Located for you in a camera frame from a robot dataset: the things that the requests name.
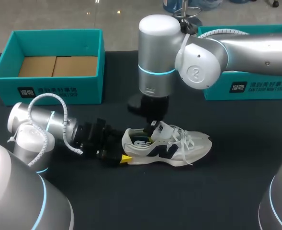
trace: cardboard box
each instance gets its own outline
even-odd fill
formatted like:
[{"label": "cardboard box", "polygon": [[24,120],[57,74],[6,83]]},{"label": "cardboard box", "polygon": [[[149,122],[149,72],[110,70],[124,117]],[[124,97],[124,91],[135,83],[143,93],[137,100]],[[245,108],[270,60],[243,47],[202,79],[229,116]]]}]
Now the cardboard box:
[{"label": "cardboard box", "polygon": [[[279,25],[200,26],[198,35],[215,29],[237,29],[249,34],[282,33]],[[239,71],[224,72],[209,89],[206,100],[282,99],[282,77]]]},{"label": "cardboard box", "polygon": [[100,29],[13,31],[0,57],[0,97],[14,105],[52,92],[67,104],[100,104],[104,63]]}]

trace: shoe sole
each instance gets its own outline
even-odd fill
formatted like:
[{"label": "shoe sole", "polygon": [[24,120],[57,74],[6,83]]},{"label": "shoe sole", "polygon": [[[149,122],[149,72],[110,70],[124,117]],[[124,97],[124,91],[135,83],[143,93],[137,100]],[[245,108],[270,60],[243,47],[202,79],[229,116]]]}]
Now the shoe sole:
[{"label": "shoe sole", "polygon": [[[197,150],[196,153],[199,153],[199,154],[196,154],[193,158],[187,159],[187,162],[192,164],[193,162],[200,160],[205,155],[207,155],[207,153],[211,149],[211,146],[204,148],[204,149]],[[126,154],[128,156],[132,155],[132,153],[130,153],[130,152],[127,152]],[[172,159],[166,159],[166,158],[162,158],[162,157],[159,157],[159,156],[155,156],[155,157],[135,157],[135,156],[133,156],[132,160],[130,162],[128,162],[128,164],[130,164],[130,165],[150,164],[150,163],[157,162],[157,161],[165,162],[165,163],[170,164],[174,167],[180,167],[180,166],[188,165],[188,163],[185,162],[185,161],[175,161],[175,160],[172,160]]]}]

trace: black table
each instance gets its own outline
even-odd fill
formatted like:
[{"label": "black table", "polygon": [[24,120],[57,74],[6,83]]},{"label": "black table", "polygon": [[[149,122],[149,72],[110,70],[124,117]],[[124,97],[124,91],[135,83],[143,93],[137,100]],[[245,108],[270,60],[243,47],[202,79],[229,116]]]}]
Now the black table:
[{"label": "black table", "polygon": [[[103,104],[69,106],[69,116],[143,128],[126,109],[137,75],[137,51],[107,52]],[[0,99],[0,144],[12,150],[10,110]],[[194,167],[108,168],[57,149],[47,178],[69,198],[75,230],[258,230],[261,197],[282,162],[282,100],[210,102],[178,81],[165,122],[210,135],[210,155]]]}]

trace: teal box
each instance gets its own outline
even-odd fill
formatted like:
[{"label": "teal box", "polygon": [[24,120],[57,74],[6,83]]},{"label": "teal box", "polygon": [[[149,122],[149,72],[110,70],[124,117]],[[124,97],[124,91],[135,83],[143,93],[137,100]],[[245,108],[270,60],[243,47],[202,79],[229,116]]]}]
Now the teal box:
[{"label": "teal box", "polygon": [[[95,76],[18,77],[24,57],[96,56]],[[0,97],[5,105],[29,103],[45,92],[61,96],[67,104],[102,102],[105,50],[100,29],[13,31],[0,57]],[[43,98],[36,104],[59,104]]]},{"label": "teal box", "polygon": [[[200,26],[198,35],[215,29],[236,29],[249,34],[282,33],[277,25]],[[231,89],[242,89],[232,93]],[[203,90],[206,100],[282,99],[282,77],[246,72],[224,72],[209,89]]]}]

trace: shoe lace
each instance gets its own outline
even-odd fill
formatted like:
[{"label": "shoe lace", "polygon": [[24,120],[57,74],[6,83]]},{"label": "shoe lace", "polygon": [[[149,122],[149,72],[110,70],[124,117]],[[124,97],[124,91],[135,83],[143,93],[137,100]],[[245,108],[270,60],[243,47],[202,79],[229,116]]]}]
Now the shoe lace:
[{"label": "shoe lace", "polygon": [[188,163],[188,161],[185,158],[186,150],[190,151],[195,146],[195,143],[192,140],[192,137],[189,135],[189,133],[187,131],[183,130],[180,127],[177,127],[177,126],[171,126],[171,127],[174,128],[174,132],[172,134],[172,137],[174,138],[175,141],[174,142],[169,141],[169,144],[178,144],[178,143],[180,143],[183,160],[187,164],[193,165],[191,163]]}]

